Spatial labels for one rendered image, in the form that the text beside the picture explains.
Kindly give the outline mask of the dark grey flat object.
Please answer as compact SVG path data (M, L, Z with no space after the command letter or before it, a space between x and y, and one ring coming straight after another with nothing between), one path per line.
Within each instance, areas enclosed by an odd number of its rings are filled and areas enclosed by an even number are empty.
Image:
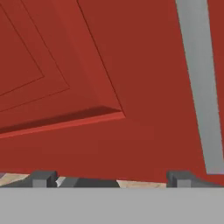
M116 180L99 179L99 178L58 178L57 187L119 187Z

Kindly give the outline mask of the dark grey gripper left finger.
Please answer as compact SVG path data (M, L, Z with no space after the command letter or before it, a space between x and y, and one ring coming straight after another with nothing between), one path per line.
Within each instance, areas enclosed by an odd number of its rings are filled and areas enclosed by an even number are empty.
M3 187L57 187L56 171L33 171L26 178L3 185Z

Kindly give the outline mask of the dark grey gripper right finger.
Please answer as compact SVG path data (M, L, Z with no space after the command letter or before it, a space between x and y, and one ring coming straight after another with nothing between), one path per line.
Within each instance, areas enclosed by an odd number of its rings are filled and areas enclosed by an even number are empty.
M187 188L194 188L194 187L221 187L221 185L207 182L200 178L197 178L195 175L190 173L189 171L168 171L166 173L167 177L167 187L187 187Z

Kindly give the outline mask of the red panelled cabinet door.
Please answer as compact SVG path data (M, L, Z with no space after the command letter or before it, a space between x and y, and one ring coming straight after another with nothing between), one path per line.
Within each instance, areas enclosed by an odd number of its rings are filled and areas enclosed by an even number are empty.
M123 117L79 0L0 0L0 139Z

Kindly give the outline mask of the red plain cabinet door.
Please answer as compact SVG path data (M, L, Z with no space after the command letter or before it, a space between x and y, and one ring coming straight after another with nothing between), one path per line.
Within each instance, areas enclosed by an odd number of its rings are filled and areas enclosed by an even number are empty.
M207 0L224 151L224 0ZM208 174L175 0L79 0L124 117L0 139L0 172L162 182Z

